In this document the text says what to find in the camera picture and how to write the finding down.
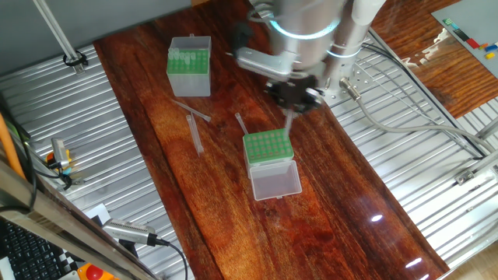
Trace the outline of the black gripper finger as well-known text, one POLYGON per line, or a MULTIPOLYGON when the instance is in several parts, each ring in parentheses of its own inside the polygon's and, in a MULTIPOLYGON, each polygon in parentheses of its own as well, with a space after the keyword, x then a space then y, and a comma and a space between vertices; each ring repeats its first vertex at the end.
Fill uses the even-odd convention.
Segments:
POLYGON ((324 92, 320 89, 306 88, 302 98, 301 105, 302 113, 307 113, 311 110, 318 109, 324 103, 324 92))
POLYGON ((284 116, 299 117, 303 114, 303 105, 301 103, 281 102, 279 106, 284 116))

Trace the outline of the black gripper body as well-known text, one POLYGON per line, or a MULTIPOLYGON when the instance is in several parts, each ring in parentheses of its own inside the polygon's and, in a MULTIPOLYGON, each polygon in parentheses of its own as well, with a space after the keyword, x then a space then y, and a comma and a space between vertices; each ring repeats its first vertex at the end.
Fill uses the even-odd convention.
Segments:
POLYGON ((306 88, 317 87, 317 79, 315 76, 310 75, 306 78, 289 79, 286 82, 279 82, 269 79, 266 82, 265 92, 277 103, 301 103, 301 98, 306 88))

